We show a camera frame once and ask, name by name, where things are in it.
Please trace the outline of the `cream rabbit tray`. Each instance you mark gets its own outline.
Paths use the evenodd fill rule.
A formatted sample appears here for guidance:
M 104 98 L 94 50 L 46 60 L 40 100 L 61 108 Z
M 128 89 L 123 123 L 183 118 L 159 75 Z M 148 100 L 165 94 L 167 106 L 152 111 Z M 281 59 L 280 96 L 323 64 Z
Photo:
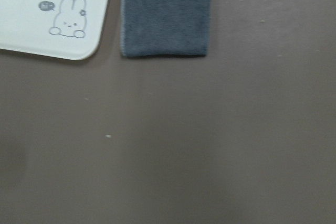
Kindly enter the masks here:
M 68 60 L 93 55 L 109 0 L 1 0 L 1 49 Z

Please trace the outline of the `grey folded cloth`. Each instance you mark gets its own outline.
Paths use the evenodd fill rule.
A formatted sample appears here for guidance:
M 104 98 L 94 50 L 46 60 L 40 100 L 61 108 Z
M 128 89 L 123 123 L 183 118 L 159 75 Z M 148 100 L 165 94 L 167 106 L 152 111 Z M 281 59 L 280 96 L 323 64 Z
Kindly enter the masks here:
M 204 56 L 211 0 L 120 0 L 124 57 Z

